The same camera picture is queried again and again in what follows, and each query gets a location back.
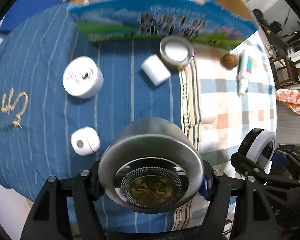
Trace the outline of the black white round tin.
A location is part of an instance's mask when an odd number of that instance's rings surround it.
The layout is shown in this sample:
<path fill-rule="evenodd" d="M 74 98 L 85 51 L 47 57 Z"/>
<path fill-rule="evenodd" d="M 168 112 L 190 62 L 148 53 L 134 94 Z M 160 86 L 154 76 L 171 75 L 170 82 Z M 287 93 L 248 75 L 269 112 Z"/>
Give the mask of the black white round tin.
<path fill-rule="evenodd" d="M 243 139 L 238 153 L 265 169 L 274 154 L 276 134 L 266 129 L 254 128 Z"/>

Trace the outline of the open metal tin with lid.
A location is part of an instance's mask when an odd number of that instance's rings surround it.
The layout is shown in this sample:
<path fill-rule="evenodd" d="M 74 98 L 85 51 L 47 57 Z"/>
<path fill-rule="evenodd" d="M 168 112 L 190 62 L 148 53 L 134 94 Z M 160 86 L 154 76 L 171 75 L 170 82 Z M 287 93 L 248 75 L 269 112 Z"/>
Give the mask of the open metal tin with lid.
<path fill-rule="evenodd" d="M 159 44 L 160 57 L 168 69 L 181 71 L 194 59 L 194 46 L 186 38 L 167 36 Z"/>

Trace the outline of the silver round metal tin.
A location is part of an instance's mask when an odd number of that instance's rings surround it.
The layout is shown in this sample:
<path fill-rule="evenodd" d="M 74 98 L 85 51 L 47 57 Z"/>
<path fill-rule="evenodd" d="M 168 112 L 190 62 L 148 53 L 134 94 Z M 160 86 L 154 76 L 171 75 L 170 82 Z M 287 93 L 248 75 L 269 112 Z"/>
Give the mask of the silver round metal tin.
<path fill-rule="evenodd" d="M 163 213 L 199 191 L 205 168 L 183 131 L 161 118 L 128 124 L 102 154 L 98 179 L 106 195 L 139 213 Z"/>

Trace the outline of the brown walnut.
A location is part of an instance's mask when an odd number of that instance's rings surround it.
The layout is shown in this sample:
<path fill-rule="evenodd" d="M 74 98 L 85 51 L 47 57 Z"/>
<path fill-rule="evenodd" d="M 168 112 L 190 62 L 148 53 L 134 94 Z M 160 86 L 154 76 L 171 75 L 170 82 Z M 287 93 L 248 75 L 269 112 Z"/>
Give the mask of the brown walnut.
<path fill-rule="evenodd" d="M 221 58 L 221 65 L 227 70 L 232 70 L 239 64 L 239 57 L 235 54 L 225 54 Z"/>

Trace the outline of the orange patterned cloth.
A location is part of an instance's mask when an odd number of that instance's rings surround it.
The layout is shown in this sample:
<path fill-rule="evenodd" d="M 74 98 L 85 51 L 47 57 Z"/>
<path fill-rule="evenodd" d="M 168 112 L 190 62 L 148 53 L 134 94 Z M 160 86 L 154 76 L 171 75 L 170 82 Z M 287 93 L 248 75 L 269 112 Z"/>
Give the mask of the orange patterned cloth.
<path fill-rule="evenodd" d="M 278 89 L 276 100 L 284 103 L 294 114 L 300 115 L 300 90 Z"/>

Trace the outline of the blue striped cloth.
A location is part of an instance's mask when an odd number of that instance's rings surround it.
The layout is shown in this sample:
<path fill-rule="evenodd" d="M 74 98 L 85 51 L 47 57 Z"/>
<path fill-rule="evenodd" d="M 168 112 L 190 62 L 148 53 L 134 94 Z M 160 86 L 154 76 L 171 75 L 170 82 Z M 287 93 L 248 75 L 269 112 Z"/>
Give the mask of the blue striped cloth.
<path fill-rule="evenodd" d="M 34 200 L 46 179 L 70 178 L 90 168 L 124 127 L 141 118 L 180 125 L 179 72 L 155 87 L 141 69 L 159 40 L 89 44 L 59 4 L 27 19 L 0 45 L 0 185 Z M 63 73 L 70 61 L 92 58 L 104 83 L 91 99 L 70 96 Z M 70 137 L 94 128 L 97 153 L 80 156 Z"/>

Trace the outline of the large white tape roll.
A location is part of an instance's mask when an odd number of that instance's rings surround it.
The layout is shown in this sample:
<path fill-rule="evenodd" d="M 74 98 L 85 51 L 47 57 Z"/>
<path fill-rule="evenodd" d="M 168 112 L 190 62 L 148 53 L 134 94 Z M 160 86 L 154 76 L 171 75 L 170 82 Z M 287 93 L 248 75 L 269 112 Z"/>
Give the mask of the large white tape roll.
<path fill-rule="evenodd" d="M 91 99 L 103 86 L 103 74 L 95 61 L 87 56 L 72 60 L 63 73 L 63 87 L 73 97 Z"/>

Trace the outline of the small white tape roll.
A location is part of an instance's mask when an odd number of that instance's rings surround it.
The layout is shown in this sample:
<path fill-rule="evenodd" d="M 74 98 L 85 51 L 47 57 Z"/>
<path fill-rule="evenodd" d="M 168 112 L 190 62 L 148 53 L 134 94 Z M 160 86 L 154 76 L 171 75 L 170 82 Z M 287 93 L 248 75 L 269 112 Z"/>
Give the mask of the small white tape roll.
<path fill-rule="evenodd" d="M 74 151 L 80 156 L 97 153 L 101 146 L 97 131 L 88 126 L 74 131 L 70 142 Z"/>

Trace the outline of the printed cardboard box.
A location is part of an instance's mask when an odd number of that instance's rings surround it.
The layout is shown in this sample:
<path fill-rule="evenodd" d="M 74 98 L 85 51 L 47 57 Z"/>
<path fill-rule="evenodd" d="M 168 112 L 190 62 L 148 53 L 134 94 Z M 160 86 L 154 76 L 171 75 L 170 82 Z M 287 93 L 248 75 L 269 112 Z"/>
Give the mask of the printed cardboard box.
<path fill-rule="evenodd" d="M 72 0 L 68 11 L 91 43 L 175 35 L 231 50 L 258 29 L 242 0 Z"/>

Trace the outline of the blue cushion pad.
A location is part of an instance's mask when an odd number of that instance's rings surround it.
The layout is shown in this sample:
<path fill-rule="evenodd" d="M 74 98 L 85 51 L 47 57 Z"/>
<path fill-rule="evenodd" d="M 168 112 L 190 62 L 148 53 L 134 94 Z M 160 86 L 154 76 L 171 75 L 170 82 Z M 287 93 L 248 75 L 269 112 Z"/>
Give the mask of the blue cushion pad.
<path fill-rule="evenodd" d="M 0 35 L 9 34 L 34 14 L 61 3 L 61 0 L 17 0 L 3 18 Z"/>

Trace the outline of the white toothpaste tube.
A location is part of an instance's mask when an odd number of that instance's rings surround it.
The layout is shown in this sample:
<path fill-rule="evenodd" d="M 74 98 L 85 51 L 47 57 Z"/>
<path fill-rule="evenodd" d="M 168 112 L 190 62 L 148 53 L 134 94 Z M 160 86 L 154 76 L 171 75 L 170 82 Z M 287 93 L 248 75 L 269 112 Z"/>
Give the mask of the white toothpaste tube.
<path fill-rule="evenodd" d="M 242 96 L 246 93 L 247 88 L 250 83 L 251 73 L 252 73 L 252 58 L 249 54 L 249 50 L 244 49 L 240 56 L 240 61 L 238 65 L 238 94 Z"/>

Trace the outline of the dark wooden stool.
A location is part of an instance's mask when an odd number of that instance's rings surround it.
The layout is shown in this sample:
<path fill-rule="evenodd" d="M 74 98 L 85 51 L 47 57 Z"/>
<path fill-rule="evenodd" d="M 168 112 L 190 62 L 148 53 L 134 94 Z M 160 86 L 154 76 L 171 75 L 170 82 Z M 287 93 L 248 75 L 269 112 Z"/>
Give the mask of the dark wooden stool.
<path fill-rule="evenodd" d="M 277 58 L 270 57 L 269 63 L 276 89 L 286 88 L 292 85 L 300 85 L 300 67 L 296 67 L 296 65 L 300 63 L 300 59 L 293 61 L 290 56 L 285 54 L 280 55 Z M 282 71 L 285 71 L 287 74 L 285 79 L 279 79 L 278 74 Z"/>

